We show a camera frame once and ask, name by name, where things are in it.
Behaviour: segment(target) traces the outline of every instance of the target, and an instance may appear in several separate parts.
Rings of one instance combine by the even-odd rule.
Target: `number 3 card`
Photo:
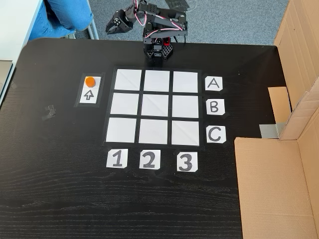
[[[196,172],[198,170],[197,152],[180,152],[177,155],[177,170]]]

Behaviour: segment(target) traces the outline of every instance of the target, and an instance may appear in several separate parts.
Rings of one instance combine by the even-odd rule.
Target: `robotic arm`
[[[149,59],[162,57],[166,60],[173,51],[170,38],[184,36],[186,41],[187,22],[184,12],[158,8],[145,0],[133,0],[125,10],[116,11],[106,26],[107,34],[125,33],[133,29],[138,21],[143,30],[144,52]]]

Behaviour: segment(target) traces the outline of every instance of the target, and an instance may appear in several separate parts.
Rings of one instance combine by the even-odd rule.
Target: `up arrow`
[[[91,99],[91,97],[94,97],[93,93],[91,90],[89,90],[89,92],[87,92],[84,96],[86,96],[86,100],[89,101]]]

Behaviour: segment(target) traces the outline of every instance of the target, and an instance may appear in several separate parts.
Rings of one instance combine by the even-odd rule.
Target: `3x3 grid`
[[[117,69],[104,145],[202,146],[198,72]]]

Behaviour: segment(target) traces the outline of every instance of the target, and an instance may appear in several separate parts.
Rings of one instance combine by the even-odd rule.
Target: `blue jeans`
[[[29,40],[63,37],[86,29],[93,19],[87,0],[44,0]]]

